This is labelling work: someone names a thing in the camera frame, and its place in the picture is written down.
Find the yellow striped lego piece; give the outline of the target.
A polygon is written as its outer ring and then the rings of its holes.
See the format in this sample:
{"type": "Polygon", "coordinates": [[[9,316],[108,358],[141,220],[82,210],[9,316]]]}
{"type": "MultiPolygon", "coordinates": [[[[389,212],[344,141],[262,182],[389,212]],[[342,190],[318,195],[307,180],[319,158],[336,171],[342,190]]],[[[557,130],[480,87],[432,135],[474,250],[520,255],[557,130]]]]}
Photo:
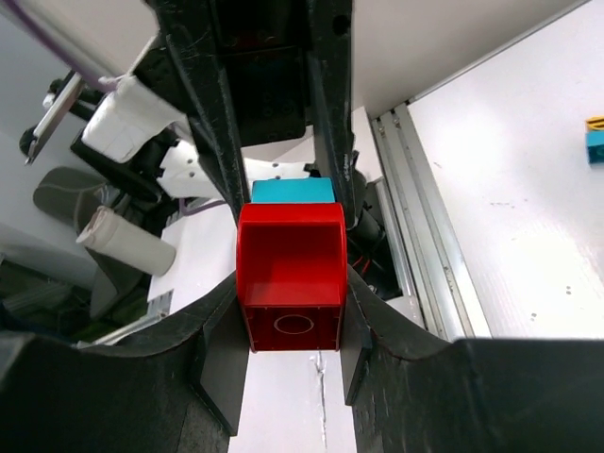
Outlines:
{"type": "Polygon", "coordinates": [[[604,130],[604,116],[594,116],[588,118],[585,121],[587,131],[603,131],[604,130]]]}

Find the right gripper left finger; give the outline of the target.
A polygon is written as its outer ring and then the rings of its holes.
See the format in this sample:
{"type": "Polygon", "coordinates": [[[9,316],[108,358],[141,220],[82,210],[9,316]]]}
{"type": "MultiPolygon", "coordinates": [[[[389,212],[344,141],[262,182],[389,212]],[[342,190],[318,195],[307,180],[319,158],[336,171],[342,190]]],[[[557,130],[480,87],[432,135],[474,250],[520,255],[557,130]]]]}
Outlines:
{"type": "Polygon", "coordinates": [[[249,345],[233,277],[117,345],[1,335],[5,452],[225,452],[249,345]]]}

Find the teal lego brick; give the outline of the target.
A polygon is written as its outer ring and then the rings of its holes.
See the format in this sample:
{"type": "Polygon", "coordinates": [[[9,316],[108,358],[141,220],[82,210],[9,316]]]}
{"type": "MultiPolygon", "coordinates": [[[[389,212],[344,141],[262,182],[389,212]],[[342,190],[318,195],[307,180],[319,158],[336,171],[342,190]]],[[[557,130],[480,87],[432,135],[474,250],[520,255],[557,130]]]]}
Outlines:
{"type": "Polygon", "coordinates": [[[604,131],[587,131],[585,135],[585,143],[589,164],[602,164],[604,162],[604,131]]]}

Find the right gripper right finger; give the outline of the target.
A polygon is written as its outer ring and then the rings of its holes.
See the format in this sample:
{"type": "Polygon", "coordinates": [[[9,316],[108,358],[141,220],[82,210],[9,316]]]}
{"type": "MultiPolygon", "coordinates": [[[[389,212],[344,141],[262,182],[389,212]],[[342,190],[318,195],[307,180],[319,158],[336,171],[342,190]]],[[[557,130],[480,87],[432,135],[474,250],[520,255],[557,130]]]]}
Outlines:
{"type": "Polygon", "coordinates": [[[442,340],[348,275],[344,400],[360,452],[599,452],[603,344],[442,340]]]}

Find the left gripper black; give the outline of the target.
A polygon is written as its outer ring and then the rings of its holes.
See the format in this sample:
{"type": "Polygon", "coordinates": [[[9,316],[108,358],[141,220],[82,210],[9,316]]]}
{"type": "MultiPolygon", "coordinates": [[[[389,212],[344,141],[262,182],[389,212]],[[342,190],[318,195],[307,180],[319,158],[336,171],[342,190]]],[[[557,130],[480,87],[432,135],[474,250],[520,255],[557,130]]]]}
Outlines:
{"type": "Polygon", "coordinates": [[[315,160],[321,176],[331,180],[346,222],[356,220],[352,6],[351,1],[308,1],[307,21],[302,1],[155,3],[170,60],[193,105],[188,121],[199,163],[235,219],[250,201],[241,143],[288,141],[306,132],[309,23],[315,160]]]}

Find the red flower lego brick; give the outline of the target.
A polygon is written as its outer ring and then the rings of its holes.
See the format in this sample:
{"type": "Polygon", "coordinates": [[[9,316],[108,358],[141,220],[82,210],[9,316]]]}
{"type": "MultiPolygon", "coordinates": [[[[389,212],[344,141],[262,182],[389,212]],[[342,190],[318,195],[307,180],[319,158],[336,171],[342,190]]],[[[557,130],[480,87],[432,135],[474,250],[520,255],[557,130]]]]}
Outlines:
{"type": "Polygon", "coordinates": [[[244,205],[236,286],[252,351],[338,349],[347,287],[342,206],[244,205]]]}

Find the small teal lego cube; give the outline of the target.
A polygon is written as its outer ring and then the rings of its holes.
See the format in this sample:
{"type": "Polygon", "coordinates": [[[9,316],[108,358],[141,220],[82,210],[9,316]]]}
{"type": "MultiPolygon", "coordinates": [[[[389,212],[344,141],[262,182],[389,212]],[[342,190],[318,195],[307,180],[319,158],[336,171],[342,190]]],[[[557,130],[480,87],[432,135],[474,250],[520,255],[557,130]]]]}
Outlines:
{"type": "Polygon", "coordinates": [[[253,183],[251,202],[262,204],[334,203],[335,195],[329,178],[273,178],[257,180],[253,183]]]}

